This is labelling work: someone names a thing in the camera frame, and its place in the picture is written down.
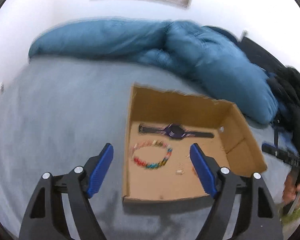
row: blue comforter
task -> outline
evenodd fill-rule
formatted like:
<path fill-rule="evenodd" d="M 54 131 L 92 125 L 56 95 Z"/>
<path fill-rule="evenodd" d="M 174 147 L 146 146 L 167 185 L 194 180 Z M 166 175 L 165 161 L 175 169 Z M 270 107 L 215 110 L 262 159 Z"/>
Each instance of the blue comforter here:
<path fill-rule="evenodd" d="M 278 108 L 260 67 L 225 36 L 188 21 L 71 23 L 36 39 L 29 58 L 42 54 L 154 65 L 200 84 L 214 98 L 236 103 L 262 124 L 269 123 Z"/>

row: colorful bead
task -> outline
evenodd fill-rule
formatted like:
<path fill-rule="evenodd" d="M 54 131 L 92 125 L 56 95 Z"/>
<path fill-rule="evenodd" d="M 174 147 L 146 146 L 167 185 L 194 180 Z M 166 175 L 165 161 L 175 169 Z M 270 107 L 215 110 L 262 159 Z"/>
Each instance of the colorful bead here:
<path fill-rule="evenodd" d="M 136 143 L 130 150 L 131 156 L 134 155 L 134 152 L 142 147 L 147 147 L 147 146 L 156 146 L 156 147 L 163 147 L 163 148 L 167 148 L 167 154 L 166 156 L 163 158 L 163 160 L 159 163 L 147 163 L 144 162 L 143 160 L 140 160 L 138 157 L 133 157 L 133 161 L 138 165 L 138 166 L 142 166 L 146 169 L 157 169 L 160 168 L 162 166 L 164 166 L 167 161 L 169 160 L 171 154 L 172 154 L 172 147 L 170 145 L 167 145 L 167 143 L 164 143 L 163 141 L 158 141 L 158 140 L 154 140 L 154 141 L 144 141 L 142 143 Z"/>

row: bed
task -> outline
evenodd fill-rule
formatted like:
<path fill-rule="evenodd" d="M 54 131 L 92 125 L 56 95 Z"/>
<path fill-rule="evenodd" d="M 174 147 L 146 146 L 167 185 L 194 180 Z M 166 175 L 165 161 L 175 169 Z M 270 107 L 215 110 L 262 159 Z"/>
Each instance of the bed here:
<path fill-rule="evenodd" d="M 164 204 L 122 204 L 122 162 L 130 87 L 133 83 L 183 93 L 204 93 L 174 74 L 118 61 L 36 56 L 0 96 L 0 222 L 18 236 L 23 214 L 40 176 L 68 173 L 97 155 L 106 142 L 114 160 L 90 204 L 107 239 L 195 239 L 212 205 L 210 197 Z M 271 126 L 248 124 L 261 147 L 273 141 Z M 284 147 L 289 138 L 280 137 Z M 289 168 L 264 155 L 262 175 L 276 203 Z M 78 239 L 70 206 L 64 208 Z M 228 239 L 234 229 L 237 196 Z"/>

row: metal screw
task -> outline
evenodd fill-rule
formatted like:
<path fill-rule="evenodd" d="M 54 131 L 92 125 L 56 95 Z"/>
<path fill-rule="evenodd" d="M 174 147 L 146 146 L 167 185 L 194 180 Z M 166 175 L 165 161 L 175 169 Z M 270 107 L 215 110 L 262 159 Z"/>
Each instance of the metal screw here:
<path fill-rule="evenodd" d="M 253 173 L 253 177 L 255 177 L 256 179 L 261 179 L 261 175 L 257 172 Z"/>
<path fill-rule="evenodd" d="M 81 166 L 75 167 L 74 172 L 75 173 L 81 173 L 81 172 L 83 172 L 83 168 Z"/>
<path fill-rule="evenodd" d="M 48 179 L 50 177 L 50 173 L 46 172 L 42 175 L 43 179 Z"/>
<path fill-rule="evenodd" d="M 229 169 L 226 167 L 222 167 L 220 170 L 223 174 L 228 174 L 230 172 Z"/>

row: black watch band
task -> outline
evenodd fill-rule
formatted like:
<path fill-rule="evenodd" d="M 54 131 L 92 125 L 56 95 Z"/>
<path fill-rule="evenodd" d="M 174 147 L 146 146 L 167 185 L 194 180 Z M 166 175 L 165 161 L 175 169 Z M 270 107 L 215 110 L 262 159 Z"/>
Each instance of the black watch band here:
<path fill-rule="evenodd" d="M 162 133 L 163 128 L 158 127 L 147 127 L 144 124 L 139 125 L 139 133 Z"/>
<path fill-rule="evenodd" d="M 188 137 L 201 137 L 201 138 L 214 138 L 213 133 L 210 132 L 196 132 L 196 131 L 188 131 Z"/>

